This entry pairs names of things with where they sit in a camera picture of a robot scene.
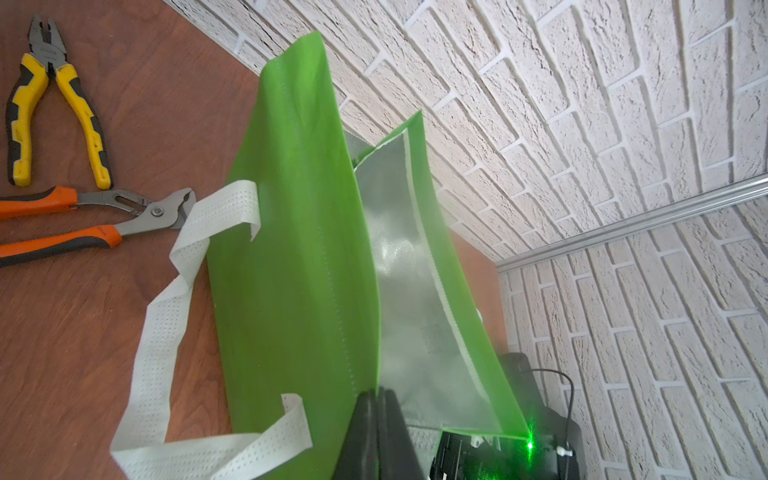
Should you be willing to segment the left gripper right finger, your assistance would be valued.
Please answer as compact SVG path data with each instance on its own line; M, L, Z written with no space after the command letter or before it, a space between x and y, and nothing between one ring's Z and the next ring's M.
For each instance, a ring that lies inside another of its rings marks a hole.
M424 478L400 403L391 389L380 388L377 395L377 442L381 480Z

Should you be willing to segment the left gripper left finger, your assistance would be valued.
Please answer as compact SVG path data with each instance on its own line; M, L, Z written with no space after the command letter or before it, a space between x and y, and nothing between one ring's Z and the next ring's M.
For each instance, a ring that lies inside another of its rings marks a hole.
M361 393L332 475L341 480L379 478L378 408L375 390Z

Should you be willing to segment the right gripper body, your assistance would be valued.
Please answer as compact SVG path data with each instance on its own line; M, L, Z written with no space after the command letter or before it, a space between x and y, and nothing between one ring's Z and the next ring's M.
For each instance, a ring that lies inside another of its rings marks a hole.
M442 434L431 479L577 479L576 452L552 435L524 439Z

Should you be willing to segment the green insulated delivery bag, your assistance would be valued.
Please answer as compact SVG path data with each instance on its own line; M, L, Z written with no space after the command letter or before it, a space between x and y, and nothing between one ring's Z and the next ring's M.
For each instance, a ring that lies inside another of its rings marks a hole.
M319 33L264 66L227 184L196 203L170 260L110 448L130 479L333 479L358 396L380 388L423 479L445 432L528 435L443 221L422 116L352 155ZM201 267L232 432L171 442Z

